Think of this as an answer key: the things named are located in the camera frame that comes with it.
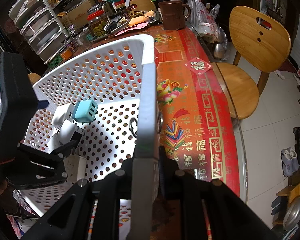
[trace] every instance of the teal charger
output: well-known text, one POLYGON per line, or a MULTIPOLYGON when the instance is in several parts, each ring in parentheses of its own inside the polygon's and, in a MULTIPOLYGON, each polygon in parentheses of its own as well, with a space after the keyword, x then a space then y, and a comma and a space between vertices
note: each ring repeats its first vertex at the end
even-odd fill
POLYGON ((78 102, 72 114, 72 118, 77 122, 93 122, 96 115, 98 105, 94 100, 84 100, 78 102))

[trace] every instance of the metal ring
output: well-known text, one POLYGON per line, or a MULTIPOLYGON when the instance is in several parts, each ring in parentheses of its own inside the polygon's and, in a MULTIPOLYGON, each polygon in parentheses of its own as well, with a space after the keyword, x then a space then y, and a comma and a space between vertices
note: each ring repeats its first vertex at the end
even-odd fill
POLYGON ((138 121, 137 121, 137 119, 135 119, 134 117, 132 117, 130 119, 130 122, 129 122, 129 130, 132 133, 132 135, 134 136, 134 138, 137 138, 136 134, 133 131, 132 122, 136 122, 136 124, 138 125, 138 121))
POLYGON ((162 125, 163 125, 163 114, 162 114, 162 112, 158 113, 158 124, 159 124, 158 133, 160 133, 161 129, 162 129, 162 125))

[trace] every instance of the mug handle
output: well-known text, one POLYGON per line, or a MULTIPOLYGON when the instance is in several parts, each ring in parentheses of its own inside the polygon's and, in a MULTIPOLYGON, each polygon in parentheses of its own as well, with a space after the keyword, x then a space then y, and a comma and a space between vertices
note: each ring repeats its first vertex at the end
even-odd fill
POLYGON ((182 7, 186 7, 188 9, 188 13, 185 16, 185 20, 186 20, 189 18, 190 14, 191 14, 191 9, 190 9, 189 5, 187 5, 187 4, 183 4, 182 7))

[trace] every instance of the dining table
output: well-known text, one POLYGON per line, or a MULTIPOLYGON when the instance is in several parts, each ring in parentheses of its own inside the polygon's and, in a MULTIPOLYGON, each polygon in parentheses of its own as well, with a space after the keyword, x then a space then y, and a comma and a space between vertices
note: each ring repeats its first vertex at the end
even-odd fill
MULTIPOLYGON (((166 155, 196 179, 220 179, 247 203, 246 155, 240 123, 237 116, 230 116, 230 111, 236 114, 235 107, 206 41, 186 21, 183 29, 165 30, 159 23, 94 42, 89 49, 137 34, 154 38, 157 101, 163 117, 160 145, 166 155)), ((73 57, 81 53, 78 48, 73 57)), ((20 195, 36 210, 24 192, 20 195)), ((151 239, 180 238, 180 231, 175 230, 180 221, 178 208, 178 201, 167 203, 160 196, 156 198, 151 239)))

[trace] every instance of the gray shoe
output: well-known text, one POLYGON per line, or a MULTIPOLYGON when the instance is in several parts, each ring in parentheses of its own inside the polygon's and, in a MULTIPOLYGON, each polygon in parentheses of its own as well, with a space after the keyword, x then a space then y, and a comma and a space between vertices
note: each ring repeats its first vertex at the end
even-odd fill
POLYGON ((292 176, 292 157, 287 149, 281 151, 282 172, 287 178, 292 176))
POLYGON ((290 153, 292 157, 292 171, 296 172, 299 169, 299 163, 298 163, 298 158, 297 158, 297 153, 294 149, 289 147, 287 151, 290 153))

